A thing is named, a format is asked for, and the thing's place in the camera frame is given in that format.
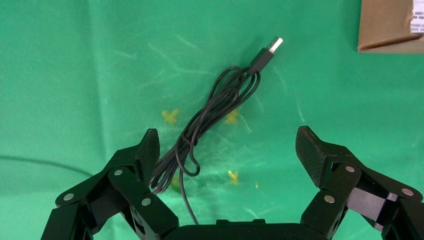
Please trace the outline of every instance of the usb connector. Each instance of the usb connector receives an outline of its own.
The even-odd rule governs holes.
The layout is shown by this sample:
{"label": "usb connector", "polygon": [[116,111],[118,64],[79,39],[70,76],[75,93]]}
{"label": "usb connector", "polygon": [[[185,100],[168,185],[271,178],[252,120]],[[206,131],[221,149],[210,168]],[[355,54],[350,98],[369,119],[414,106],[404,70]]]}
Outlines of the usb connector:
{"label": "usb connector", "polygon": [[267,48],[262,48],[260,52],[256,55],[253,61],[250,63],[250,68],[247,71],[249,76],[254,75],[264,69],[264,67],[270,62],[274,57],[274,52],[279,48],[283,43],[281,37],[276,37],[274,41]]}

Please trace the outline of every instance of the black cable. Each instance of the black cable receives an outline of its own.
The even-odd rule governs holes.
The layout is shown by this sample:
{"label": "black cable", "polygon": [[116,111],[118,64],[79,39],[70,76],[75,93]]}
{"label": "black cable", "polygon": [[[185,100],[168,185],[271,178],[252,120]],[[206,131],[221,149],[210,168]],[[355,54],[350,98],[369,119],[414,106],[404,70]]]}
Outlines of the black cable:
{"label": "black cable", "polygon": [[62,164],[60,162],[40,160],[40,159],[34,159],[34,158],[26,158],[26,157],[19,157],[19,156],[0,155],[0,161],[2,161],[2,160],[4,160],[4,161],[26,162],[26,163],[39,164],[39,165],[47,165],[47,166],[50,166],[50,167],[61,168],[61,169],[65,169],[65,170],[75,172],[75,173],[79,173],[79,174],[84,175],[88,178],[93,176],[93,174],[89,173],[88,171],[85,171],[85,170],[80,169],[78,167]]}
{"label": "black cable", "polygon": [[[200,173],[199,162],[193,153],[194,147],[208,129],[253,95],[261,82],[260,71],[282,42],[281,38],[277,38],[268,48],[263,48],[249,67],[232,66],[224,70],[213,84],[204,107],[191,118],[175,145],[156,164],[150,180],[152,192],[158,194],[168,189],[179,167],[181,195],[196,225],[199,223],[187,199],[183,181],[184,174],[195,177]],[[195,172],[185,167],[188,156],[195,166]]]}

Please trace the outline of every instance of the green backdrop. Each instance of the green backdrop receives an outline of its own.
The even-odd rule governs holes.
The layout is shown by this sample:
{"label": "green backdrop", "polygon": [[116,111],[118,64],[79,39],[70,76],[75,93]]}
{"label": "green backdrop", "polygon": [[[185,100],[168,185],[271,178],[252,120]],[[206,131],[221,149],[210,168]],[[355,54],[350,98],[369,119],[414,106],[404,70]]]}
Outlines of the green backdrop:
{"label": "green backdrop", "polygon": [[[158,129],[164,154],[216,76],[274,36],[284,43],[257,92],[195,150],[202,171],[186,188],[199,222],[299,222],[317,192],[295,153],[301,125],[424,191],[424,56],[357,53],[360,5],[1,1],[0,239],[39,239],[56,197],[146,129]],[[192,224],[178,191],[160,198]],[[136,236],[118,215],[95,239]],[[349,212],[334,239],[381,237]]]}

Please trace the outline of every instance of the black wire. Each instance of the black wire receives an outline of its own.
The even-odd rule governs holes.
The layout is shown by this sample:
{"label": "black wire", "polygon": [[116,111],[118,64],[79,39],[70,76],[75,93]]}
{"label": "black wire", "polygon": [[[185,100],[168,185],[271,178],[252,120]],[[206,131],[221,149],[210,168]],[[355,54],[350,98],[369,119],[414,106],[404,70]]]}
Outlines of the black wire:
{"label": "black wire", "polygon": [[26,158],[26,157],[19,157],[19,156],[8,156],[8,155],[0,155],[0,160],[4,161],[17,161],[17,162],[26,162],[26,163],[33,163],[33,164],[39,164],[39,165],[47,165],[50,167],[56,167],[61,169],[66,169],[72,172],[79,173],[81,175],[84,175],[88,178],[93,176],[93,174],[80,169],[78,167],[69,166],[66,164],[62,164],[60,162],[54,162],[54,161],[48,161],[48,160],[40,160],[40,159],[34,159],[34,158]]}
{"label": "black wire", "polygon": [[[158,161],[153,171],[150,186],[152,192],[158,194],[168,189],[179,167],[179,186],[182,199],[196,225],[199,223],[187,199],[183,176],[186,174],[195,177],[200,173],[200,165],[193,154],[193,149],[203,134],[220,119],[244,103],[258,88],[261,75],[259,72],[249,75],[248,69],[248,67],[232,66],[218,76],[204,107],[191,118],[176,140],[175,145]],[[190,156],[196,171],[189,171],[185,167],[187,156]]]}

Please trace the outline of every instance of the textured fingertip pad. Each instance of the textured fingertip pad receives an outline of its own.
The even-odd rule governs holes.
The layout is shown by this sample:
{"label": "textured fingertip pad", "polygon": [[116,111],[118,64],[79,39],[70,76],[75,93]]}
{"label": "textured fingertip pad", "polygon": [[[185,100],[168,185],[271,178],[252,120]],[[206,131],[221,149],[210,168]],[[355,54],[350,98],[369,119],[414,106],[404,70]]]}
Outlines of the textured fingertip pad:
{"label": "textured fingertip pad", "polygon": [[308,126],[297,130],[296,154],[315,186],[321,187],[327,154],[322,141]]}

